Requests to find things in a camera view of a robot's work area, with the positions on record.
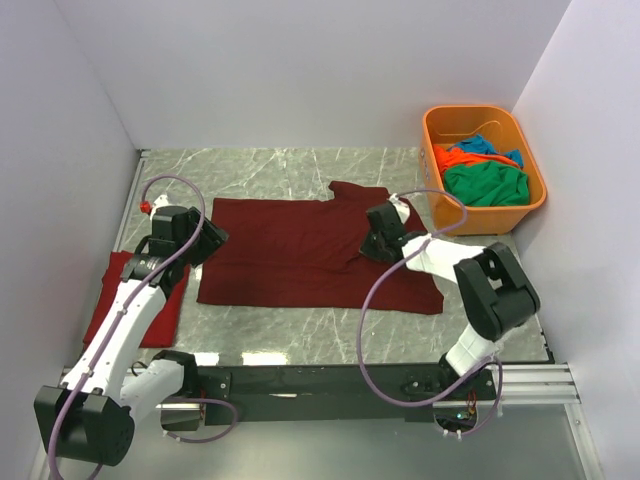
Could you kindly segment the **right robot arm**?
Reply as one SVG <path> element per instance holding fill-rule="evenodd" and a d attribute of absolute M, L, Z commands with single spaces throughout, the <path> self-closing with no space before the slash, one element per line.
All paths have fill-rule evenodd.
<path fill-rule="evenodd" d="M 366 212 L 369 232 L 361 245 L 364 256 L 391 267 L 367 293 L 365 316 L 378 287 L 405 268 L 454 283 L 459 290 L 467 325 L 444 354 L 439 387 L 460 399 L 474 386 L 471 371 L 496 352 L 497 342 L 522 326 L 540 309 L 540 298 L 512 250 L 503 243 L 469 246 L 409 232 L 409 207 L 394 198 Z"/>

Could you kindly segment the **dark maroon t shirt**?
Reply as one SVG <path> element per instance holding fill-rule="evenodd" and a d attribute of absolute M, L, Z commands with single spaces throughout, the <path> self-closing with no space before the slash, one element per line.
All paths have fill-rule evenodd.
<path fill-rule="evenodd" d="M 216 198 L 212 222 L 229 238 L 202 267 L 198 302 L 361 308 L 389 267 L 360 252 L 366 211 L 390 193 L 342 181 L 329 189 L 326 201 Z"/>

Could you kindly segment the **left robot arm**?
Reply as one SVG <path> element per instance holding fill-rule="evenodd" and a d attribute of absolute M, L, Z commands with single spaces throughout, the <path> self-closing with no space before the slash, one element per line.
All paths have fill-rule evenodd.
<path fill-rule="evenodd" d="M 118 465 L 135 426 L 169 397 L 186 402 L 201 390 L 194 355 L 164 350 L 134 380 L 125 379 L 147 330 L 187 267 L 208 260 L 229 236 L 195 208 L 158 207 L 151 232 L 125 264 L 115 298 L 76 365 L 42 387 L 34 410 L 51 465 L 57 458 Z"/>

